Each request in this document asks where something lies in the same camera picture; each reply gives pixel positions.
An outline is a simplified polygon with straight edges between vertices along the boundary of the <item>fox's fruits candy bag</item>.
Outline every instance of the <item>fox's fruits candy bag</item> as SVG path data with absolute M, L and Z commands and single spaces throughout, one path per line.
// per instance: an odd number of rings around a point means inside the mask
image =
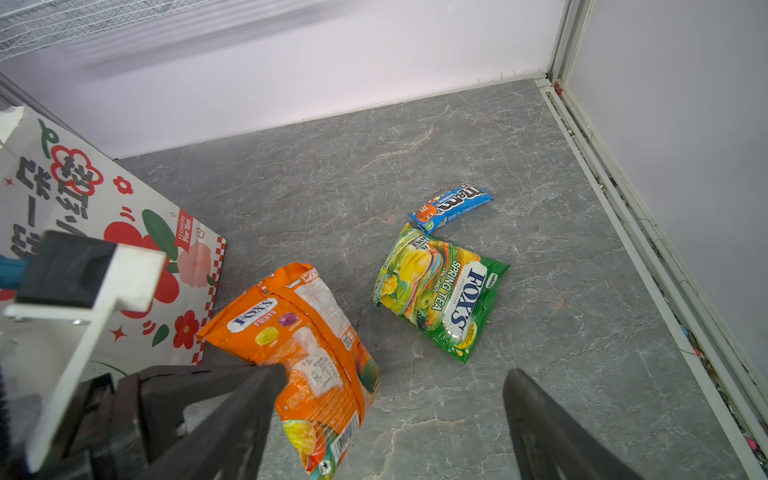
M 275 401 L 311 480 L 333 477 L 379 390 L 379 369 L 317 270 L 291 263 L 200 331 L 248 362 L 286 367 Z
M 482 188 L 462 185 L 431 199 L 417 211 L 409 214 L 427 235 L 470 210 L 493 200 Z
M 508 268 L 406 225 L 379 271 L 373 301 L 466 363 Z

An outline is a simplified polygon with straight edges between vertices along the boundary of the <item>blue m&m's package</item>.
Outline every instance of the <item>blue m&m's package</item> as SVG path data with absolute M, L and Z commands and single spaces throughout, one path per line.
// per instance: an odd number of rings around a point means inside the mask
M 461 185 L 426 202 L 416 212 L 409 214 L 427 235 L 466 214 L 470 210 L 493 200 L 484 189 L 472 185 Z

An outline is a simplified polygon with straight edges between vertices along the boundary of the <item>marble surface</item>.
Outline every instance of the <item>marble surface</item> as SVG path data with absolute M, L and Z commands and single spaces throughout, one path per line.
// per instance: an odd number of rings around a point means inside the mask
M 292 261 L 335 293 L 381 372 L 337 479 L 519 478 L 512 367 L 645 478 L 745 477 L 533 81 L 119 163 L 227 238 L 217 309 Z M 406 212 L 461 183 L 495 202 L 435 235 L 511 264 L 467 365 L 371 300 Z M 307 478 L 276 416 L 259 478 Z

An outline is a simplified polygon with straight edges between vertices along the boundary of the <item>barcode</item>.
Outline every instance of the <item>barcode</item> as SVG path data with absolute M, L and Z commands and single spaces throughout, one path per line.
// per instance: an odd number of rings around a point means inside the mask
M 346 448 L 352 443 L 352 435 L 355 435 L 355 432 L 357 432 L 359 427 L 360 421 L 357 418 L 357 412 L 355 412 L 355 415 L 349 420 L 349 423 L 344 428 L 341 436 L 336 439 L 333 445 L 331 445 L 331 452 L 333 453 L 333 458 L 336 460 L 337 464 L 341 459 L 341 455 L 346 452 Z

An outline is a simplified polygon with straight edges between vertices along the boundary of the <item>white wall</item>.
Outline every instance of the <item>white wall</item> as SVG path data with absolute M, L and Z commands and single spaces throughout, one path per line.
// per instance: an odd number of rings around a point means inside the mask
M 563 6 L 357 0 L 212 51 L 149 65 L 139 56 L 127 70 L 94 65 L 110 33 L 90 37 L 87 55 L 54 46 L 3 61 L 0 72 L 107 155 L 125 157 L 546 71 Z
M 566 90 L 768 379 L 768 2 L 594 0 Z

